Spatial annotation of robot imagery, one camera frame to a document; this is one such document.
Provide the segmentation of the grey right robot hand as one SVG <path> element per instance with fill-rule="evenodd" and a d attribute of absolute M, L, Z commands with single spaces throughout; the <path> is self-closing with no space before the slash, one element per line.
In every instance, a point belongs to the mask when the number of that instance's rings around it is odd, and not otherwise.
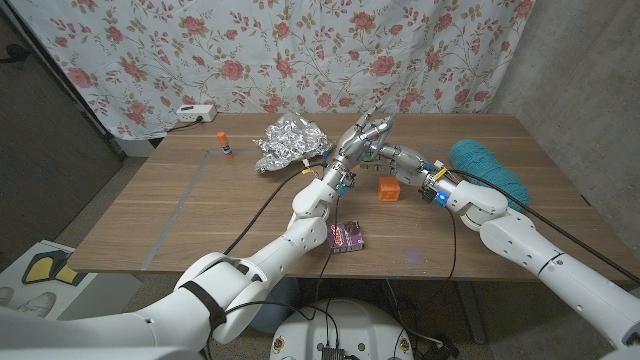
<path fill-rule="evenodd" d="M 446 202 L 457 187 L 457 183 L 440 172 L 443 166 L 429 164 L 424 157 L 411 148 L 385 143 L 376 156 L 370 153 L 360 167 L 394 176 L 399 182 L 414 186 L 427 203 Z"/>

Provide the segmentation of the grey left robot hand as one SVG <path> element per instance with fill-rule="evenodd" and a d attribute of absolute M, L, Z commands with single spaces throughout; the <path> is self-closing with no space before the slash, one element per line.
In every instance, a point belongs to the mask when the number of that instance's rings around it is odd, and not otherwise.
<path fill-rule="evenodd" d="M 372 119 L 372 115 L 382 106 L 382 101 L 376 102 L 345 131 L 337 143 L 333 162 L 330 165 L 331 170 L 340 175 L 347 174 L 359 165 L 367 154 L 377 155 L 395 121 L 394 115 Z"/>

